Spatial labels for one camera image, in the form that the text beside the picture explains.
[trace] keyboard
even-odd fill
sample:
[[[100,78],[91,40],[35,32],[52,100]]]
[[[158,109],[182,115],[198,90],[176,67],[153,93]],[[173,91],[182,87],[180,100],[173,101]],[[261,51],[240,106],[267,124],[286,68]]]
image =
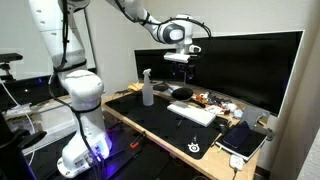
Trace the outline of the keyboard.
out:
[[[167,107],[168,110],[207,127],[216,117],[215,114],[199,109],[181,101],[175,101]]]

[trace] wooden desk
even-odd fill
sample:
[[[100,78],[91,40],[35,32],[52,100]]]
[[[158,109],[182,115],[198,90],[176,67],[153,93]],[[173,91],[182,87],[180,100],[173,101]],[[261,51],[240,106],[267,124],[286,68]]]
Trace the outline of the wooden desk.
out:
[[[122,97],[122,95],[116,95],[113,97],[113,99]],[[140,125],[136,124],[134,121],[130,120],[126,116],[121,115],[117,111],[113,110],[112,108],[105,105],[105,102],[110,101],[112,96],[104,97],[102,99],[102,109],[108,111],[110,114],[118,118],[119,120],[122,120],[124,123],[128,124],[138,132],[146,132],[146,137],[157,143],[159,146],[166,149],[168,152],[173,154],[174,156],[180,158],[193,168],[197,169],[207,177],[211,179],[227,179],[231,180],[234,176],[233,169],[229,166],[230,161],[230,155],[226,153],[225,151],[221,150],[218,152],[218,147],[213,146],[208,149],[208,151],[205,153],[205,155],[200,160],[193,159],[192,157],[188,156],[184,152],[180,151],[179,149],[175,148],[168,142],[162,140],[158,136],[154,135],[147,129],[141,127]],[[233,119],[232,123],[236,124],[238,120]],[[256,169],[258,157],[259,157],[258,151],[251,159],[248,161],[242,171],[238,171],[236,179],[253,179],[254,172]]]

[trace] mouse pad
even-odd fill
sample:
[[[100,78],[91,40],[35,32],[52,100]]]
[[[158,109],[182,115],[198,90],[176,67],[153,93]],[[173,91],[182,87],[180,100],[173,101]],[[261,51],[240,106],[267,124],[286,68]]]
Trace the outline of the mouse pad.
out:
[[[170,101],[159,96],[154,95],[152,106],[144,106],[141,91],[105,104],[194,159],[201,159],[219,135],[219,131],[214,129],[213,123],[204,127],[167,110]],[[200,147],[200,151],[197,153],[191,152],[188,146],[194,137]]]

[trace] spray bottle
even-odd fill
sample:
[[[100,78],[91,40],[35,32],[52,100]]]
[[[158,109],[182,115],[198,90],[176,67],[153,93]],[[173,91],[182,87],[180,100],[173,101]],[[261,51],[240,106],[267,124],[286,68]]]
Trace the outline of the spray bottle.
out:
[[[146,69],[143,71],[144,74],[144,84],[142,87],[142,98],[143,105],[151,106],[153,104],[153,88],[150,84],[150,71],[151,69]]]

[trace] white wall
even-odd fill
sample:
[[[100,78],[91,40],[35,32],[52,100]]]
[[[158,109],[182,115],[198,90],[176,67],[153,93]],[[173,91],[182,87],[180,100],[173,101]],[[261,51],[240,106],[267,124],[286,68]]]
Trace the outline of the white wall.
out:
[[[148,48],[149,32],[128,21],[104,0],[91,1],[87,8],[98,74],[107,95],[137,82],[134,50]]]
[[[86,50],[87,67],[94,68],[96,66],[84,12],[76,13],[75,20]],[[15,79],[52,74],[52,60],[32,18],[28,0],[0,1],[0,54],[6,53],[23,56],[21,61],[10,63],[10,73]]]
[[[302,166],[301,179],[319,179],[320,28],[314,37],[316,40],[285,127],[271,179],[296,179]]]
[[[314,36],[319,27],[320,1],[184,0],[182,3],[182,1],[172,0],[145,0],[145,4],[148,11],[161,21],[178,13],[190,14],[194,19],[205,22],[213,36],[305,29],[304,42],[284,102],[285,105],[279,118],[269,118],[268,126],[275,131],[276,137],[271,143],[263,146],[258,161],[260,167],[271,170]],[[205,35],[200,28],[195,28],[194,37]],[[151,42],[151,45],[152,48],[166,47],[154,42]]]

